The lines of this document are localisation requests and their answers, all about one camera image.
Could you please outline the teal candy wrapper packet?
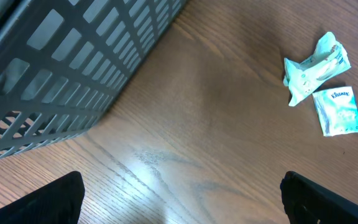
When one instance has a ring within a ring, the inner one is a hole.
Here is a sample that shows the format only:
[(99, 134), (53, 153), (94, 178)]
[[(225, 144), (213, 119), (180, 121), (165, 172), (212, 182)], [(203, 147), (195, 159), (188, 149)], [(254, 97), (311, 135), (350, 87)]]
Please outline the teal candy wrapper packet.
[(351, 68), (343, 45), (332, 32), (325, 33), (316, 44), (313, 55), (301, 63), (284, 59), (285, 76), (283, 84), (291, 93), (289, 106), (294, 107), (326, 80)]

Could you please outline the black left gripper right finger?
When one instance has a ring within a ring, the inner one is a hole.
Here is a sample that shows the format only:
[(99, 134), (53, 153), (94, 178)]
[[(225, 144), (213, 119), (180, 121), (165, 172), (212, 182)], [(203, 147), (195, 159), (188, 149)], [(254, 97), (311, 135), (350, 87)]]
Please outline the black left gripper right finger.
[(290, 223), (358, 223), (358, 205), (310, 179), (288, 171), (280, 184)]

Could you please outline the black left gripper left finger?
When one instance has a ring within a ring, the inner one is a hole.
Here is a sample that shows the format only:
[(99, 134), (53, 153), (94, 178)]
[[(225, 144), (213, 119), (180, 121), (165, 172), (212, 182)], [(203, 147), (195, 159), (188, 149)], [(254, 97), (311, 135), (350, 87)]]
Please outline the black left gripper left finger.
[(73, 171), (0, 208), (0, 224), (77, 224), (84, 197), (81, 173)]

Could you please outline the small teal packet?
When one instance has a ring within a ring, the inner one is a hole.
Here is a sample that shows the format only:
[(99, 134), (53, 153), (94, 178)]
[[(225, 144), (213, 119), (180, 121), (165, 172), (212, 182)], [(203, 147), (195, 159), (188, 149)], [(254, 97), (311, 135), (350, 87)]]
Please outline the small teal packet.
[(351, 86), (312, 94), (324, 137), (358, 133), (358, 109)]

